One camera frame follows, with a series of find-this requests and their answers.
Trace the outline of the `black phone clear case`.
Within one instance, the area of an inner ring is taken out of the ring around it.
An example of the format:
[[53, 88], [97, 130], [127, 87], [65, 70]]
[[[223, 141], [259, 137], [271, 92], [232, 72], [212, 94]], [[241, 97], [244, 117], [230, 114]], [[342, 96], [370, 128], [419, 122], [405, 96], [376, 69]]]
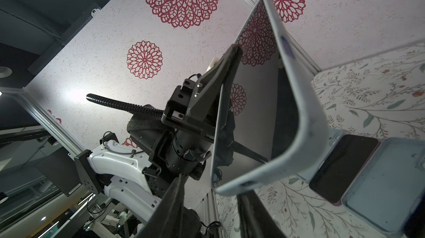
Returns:
[[[236, 41], [243, 50], [221, 87], [211, 187], [222, 196], [245, 193], [313, 165], [328, 125], [309, 74], [272, 0], [258, 0]], [[234, 152], [234, 142], [268, 159]]]

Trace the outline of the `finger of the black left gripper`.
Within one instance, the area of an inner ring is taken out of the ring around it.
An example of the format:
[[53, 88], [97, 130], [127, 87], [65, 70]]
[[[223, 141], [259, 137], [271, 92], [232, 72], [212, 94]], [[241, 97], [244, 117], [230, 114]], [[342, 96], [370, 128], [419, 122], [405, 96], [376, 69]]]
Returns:
[[251, 149], [249, 149], [249, 148], [245, 147], [244, 145], [239, 144], [239, 143], [238, 143], [238, 142], [236, 142], [236, 141], [234, 141], [234, 142], [230, 145], [230, 148], [231, 148], [234, 152], [236, 152], [236, 153], [238, 153], [238, 154], [240, 154], [240, 155], [243, 155], [243, 156], [245, 156], [245, 157], [248, 157], [248, 158], [250, 158], [250, 159], [253, 159], [254, 161], [257, 161], [257, 162], [259, 162], [259, 163], [267, 163], [267, 162], [268, 162], [268, 159], [267, 159], [267, 158], [265, 158], [265, 157], [261, 156], [260, 154], [258, 154], [258, 153], [256, 153], [256, 152], [252, 151]]
[[191, 95], [185, 120], [194, 126], [216, 121], [221, 86], [241, 61], [242, 48], [232, 44], [220, 58], [219, 63], [203, 74], [196, 82]]

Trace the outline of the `black phone purple back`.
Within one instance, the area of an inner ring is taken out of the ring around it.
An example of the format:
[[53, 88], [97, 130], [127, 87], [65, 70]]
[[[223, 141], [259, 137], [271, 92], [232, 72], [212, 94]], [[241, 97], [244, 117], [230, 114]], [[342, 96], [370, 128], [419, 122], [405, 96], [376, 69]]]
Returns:
[[342, 136], [311, 179], [309, 188], [330, 204], [340, 206], [343, 195], [380, 144], [377, 138]]

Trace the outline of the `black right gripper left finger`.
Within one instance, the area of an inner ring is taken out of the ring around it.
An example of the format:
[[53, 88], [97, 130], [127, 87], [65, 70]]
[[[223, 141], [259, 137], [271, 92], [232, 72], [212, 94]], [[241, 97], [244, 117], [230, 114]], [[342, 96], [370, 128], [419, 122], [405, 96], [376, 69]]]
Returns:
[[182, 238], [184, 185], [187, 176], [175, 178], [147, 225], [135, 238]]

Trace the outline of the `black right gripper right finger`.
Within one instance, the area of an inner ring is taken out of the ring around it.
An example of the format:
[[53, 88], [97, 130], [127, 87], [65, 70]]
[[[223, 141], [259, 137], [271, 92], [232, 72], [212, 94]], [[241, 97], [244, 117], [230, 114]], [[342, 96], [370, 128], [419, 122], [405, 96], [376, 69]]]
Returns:
[[286, 238], [253, 190], [236, 197], [242, 238]]

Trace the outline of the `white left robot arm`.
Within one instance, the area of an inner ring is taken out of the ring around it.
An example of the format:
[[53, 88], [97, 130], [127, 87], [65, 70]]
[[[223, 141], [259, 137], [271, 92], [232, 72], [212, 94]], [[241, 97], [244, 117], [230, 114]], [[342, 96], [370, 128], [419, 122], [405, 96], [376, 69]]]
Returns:
[[236, 71], [242, 48], [231, 45], [205, 74], [176, 87], [165, 109], [88, 94], [89, 102], [132, 114], [127, 132], [135, 146], [103, 134], [100, 144], [74, 159], [82, 184], [125, 205], [143, 221], [139, 238], [216, 238], [219, 222], [204, 224], [184, 206], [188, 178], [201, 178], [214, 143], [222, 84]]

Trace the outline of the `pale blue phone case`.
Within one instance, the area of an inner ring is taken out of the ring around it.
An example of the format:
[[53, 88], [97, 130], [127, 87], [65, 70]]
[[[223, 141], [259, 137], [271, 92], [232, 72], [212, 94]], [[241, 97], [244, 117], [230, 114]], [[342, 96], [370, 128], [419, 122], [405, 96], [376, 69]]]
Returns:
[[400, 238], [425, 195], [425, 142], [388, 138], [342, 197], [352, 214], [389, 238]]

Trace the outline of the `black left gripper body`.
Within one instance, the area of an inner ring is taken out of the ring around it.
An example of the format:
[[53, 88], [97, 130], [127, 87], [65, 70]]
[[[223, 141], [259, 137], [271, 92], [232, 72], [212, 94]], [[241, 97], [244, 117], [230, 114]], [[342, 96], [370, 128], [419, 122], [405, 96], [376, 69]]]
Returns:
[[205, 88], [187, 78], [168, 100], [162, 123], [198, 138], [214, 138], [223, 78], [212, 79]]

